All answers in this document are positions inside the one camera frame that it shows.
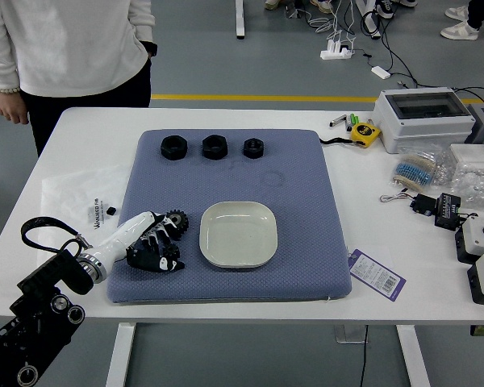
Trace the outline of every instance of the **marker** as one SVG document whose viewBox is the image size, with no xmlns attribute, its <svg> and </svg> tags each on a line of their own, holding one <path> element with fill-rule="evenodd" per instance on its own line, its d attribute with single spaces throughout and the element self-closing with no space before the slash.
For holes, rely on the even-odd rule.
<svg viewBox="0 0 484 387">
<path fill-rule="evenodd" d="M 336 119 L 330 121 L 330 127 L 334 127 L 335 125 L 338 125 L 344 121 L 346 121 L 346 114 L 341 115 L 340 117 L 337 117 Z"/>
</svg>

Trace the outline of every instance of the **white sweater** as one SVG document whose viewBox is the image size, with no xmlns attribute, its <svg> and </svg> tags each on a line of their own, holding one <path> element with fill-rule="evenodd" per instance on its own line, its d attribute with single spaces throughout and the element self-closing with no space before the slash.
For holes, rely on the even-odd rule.
<svg viewBox="0 0 484 387">
<path fill-rule="evenodd" d="M 99 94 L 134 77 L 152 42 L 150 0 L 0 0 L 0 89 Z"/>
</svg>

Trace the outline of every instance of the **black pants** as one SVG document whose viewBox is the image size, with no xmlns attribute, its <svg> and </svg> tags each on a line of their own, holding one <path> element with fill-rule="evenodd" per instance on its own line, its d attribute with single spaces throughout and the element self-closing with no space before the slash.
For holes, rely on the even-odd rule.
<svg viewBox="0 0 484 387">
<path fill-rule="evenodd" d="M 84 97 L 51 98 L 20 92 L 29 112 L 38 156 L 59 117 L 70 107 L 148 107 L 151 102 L 151 61 L 129 81 L 105 93 Z"/>
<path fill-rule="evenodd" d="M 484 0 L 470 0 L 468 3 L 468 24 L 479 29 L 484 21 Z"/>
</svg>

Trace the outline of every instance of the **yellow tape measure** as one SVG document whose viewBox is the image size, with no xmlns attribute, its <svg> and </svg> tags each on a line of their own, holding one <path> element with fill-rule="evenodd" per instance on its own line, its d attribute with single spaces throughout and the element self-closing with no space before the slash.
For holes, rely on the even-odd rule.
<svg viewBox="0 0 484 387">
<path fill-rule="evenodd" d="M 363 143 L 362 147 L 367 148 L 380 135 L 380 129 L 370 123 L 356 123 L 353 125 L 350 139 Z"/>
</svg>

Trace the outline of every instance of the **table leg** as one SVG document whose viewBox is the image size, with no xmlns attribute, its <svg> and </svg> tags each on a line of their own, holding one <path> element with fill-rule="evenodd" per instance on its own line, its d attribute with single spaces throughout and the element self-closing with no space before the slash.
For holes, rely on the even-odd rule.
<svg viewBox="0 0 484 387">
<path fill-rule="evenodd" d="M 411 387 L 430 387 L 414 325 L 397 325 L 396 330 L 402 346 L 403 359 L 405 359 Z"/>
<path fill-rule="evenodd" d="M 235 14 L 236 14 L 236 38 L 243 39 L 245 37 L 244 0 L 235 0 Z"/>
<path fill-rule="evenodd" d="M 368 28 L 369 32 L 373 32 L 371 38 L 380 39 L 380 32 L 378 32 L 377 24 L 374 22 L 372 15 L 368 14 L 368 12 L 371 12 L 374 9 L 375 0 L 367 0 L 367 2 L 366 0 L 355 0 L 355 4 L 357 4 L 361 15 L 366 15 L 365 26 Z"/>
<path fill-rule="evenodd" d="M 335 331 L 339 344 L 365 343 L 365 325 L 335 325 Z"/>
<path fill-rule="evenodd" d="M 135 322 L 121 322 L 116 332 L 115 347 L 111 356 L 110 371 L 107 374 L 106 387 L 125 385 L 132 340 L 135 337 Z"/>
</svg>

